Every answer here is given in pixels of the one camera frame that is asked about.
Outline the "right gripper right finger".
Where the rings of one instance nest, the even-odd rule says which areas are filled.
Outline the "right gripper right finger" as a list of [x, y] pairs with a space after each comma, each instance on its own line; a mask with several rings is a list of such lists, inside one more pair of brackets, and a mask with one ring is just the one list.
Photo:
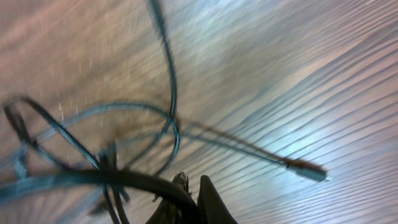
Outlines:
[[197, 206], [204, 224], [238, 224], [207, 175], [200, 178]]

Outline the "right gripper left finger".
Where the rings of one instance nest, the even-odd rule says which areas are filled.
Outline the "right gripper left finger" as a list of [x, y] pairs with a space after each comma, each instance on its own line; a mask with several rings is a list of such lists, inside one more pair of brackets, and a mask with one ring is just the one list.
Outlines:
[[[184, 172], [176, 174], [172, 180], [172, 183], [178, 188], [182, 189], [189, 196], [192, 195], [189, 192], [189, 179]], [[146, 224], [184, 224], [186, 220], [183, 218], [182, 212], [172, 203], [162, 199], [159, 206], [148, 219]]]

